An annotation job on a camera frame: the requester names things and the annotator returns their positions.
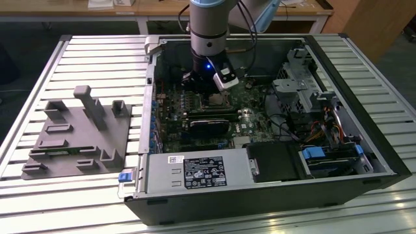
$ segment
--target wooden table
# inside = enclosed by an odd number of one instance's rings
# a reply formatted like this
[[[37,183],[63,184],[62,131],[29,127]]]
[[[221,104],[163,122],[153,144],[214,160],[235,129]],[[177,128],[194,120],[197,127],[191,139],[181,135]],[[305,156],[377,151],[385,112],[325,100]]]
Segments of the wooden table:
[[[89,0],[0,0],[0,22],[138,21],[139,2],[89,11]]]
[[[142,34],[149,34],[149,21],[178,20],[179,11],[187,6],[190,0],[141,0],[139,3],[139,29]],[[329,16],[334,10],[326,10],[317,0],[306,0],[303,4],[293,4],[291,7],[281,7],[274,21],[314,21],[310,33],[321,33]],[[190,11],[183,13],[183,20],[190,20]]]
[[[178,13],[190,0],[137,0],[134,6],[115,6],[115,9],[89,11],[89,0],[0,0],[0,21],[137,21],[142,34],[150,34],[147,22],[178,20]],[[315,0],[307,0],[297,8],[282,7],[274,20],[314,21],[311,33],[321,33],[333,10],[325,10]],[[190,19],[185,12],[183,20]]]

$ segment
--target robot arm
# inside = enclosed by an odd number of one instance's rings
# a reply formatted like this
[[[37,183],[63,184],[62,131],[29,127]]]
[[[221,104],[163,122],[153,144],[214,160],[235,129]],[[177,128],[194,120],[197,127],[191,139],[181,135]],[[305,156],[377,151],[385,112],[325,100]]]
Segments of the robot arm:
[[[247,25],[238,4],[245,3],[255,24]],[[281,0],[191,0],[193,72],[185,82],[201,82],[194,89],[218,93],[239,84],[238,75],[226,53],[229,23],[265,32],[273,22]]]

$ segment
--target barcode sticker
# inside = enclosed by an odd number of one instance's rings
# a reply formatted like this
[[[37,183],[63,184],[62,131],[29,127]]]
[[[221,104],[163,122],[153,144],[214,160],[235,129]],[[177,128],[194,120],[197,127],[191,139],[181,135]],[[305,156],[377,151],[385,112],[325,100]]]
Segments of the barcode sticker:
[[[169,163],[183,163],[185,156],[170,156]]]

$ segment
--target power supply label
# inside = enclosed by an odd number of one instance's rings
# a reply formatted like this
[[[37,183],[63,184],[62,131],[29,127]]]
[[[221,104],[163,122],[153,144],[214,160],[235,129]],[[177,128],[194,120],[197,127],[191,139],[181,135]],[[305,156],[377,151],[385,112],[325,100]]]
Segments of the power supply label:
[[[227,186],[223,157],[185,159],[183,175],[187,189]]]

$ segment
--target table leg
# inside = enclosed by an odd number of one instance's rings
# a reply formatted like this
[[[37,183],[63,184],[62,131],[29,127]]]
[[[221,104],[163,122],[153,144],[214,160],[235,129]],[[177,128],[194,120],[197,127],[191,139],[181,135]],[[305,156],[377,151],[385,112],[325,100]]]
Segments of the table leg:
[[[139,16],[137,21],[138,21],[141,34],[142,35],[149,35],[150,34],[149,17],[147,16]]]
[[[42,22],[42,26],[45,27],[45,29],[47,31],[50,31],[53,29],[53,23],[51,22]]]
[[[323,31],[327,19],[329,19],[329,16],[319,16],[318,17],[317,21],[314,22],[311,31],[310,31],[311,34],[319,34]]]

